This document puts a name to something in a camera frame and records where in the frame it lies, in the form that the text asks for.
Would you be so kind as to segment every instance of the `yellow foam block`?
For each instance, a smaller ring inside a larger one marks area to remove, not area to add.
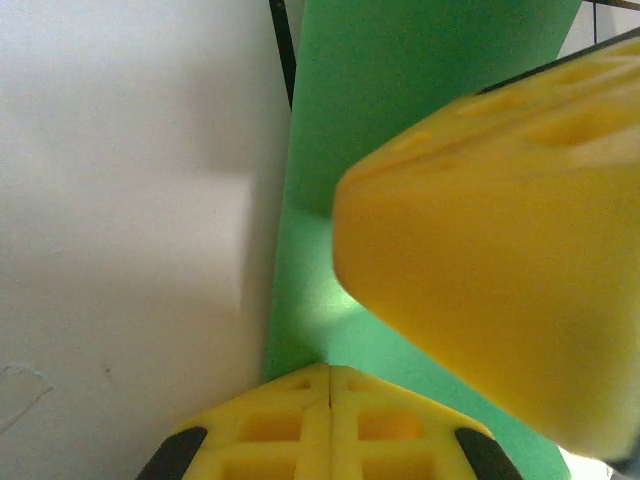
[[[182,424],[139,480],[521,480],[480,423],[313,365]]]
[[[445,107],[354,166],[343,286],[551,440],[640,432],[640,41]]]

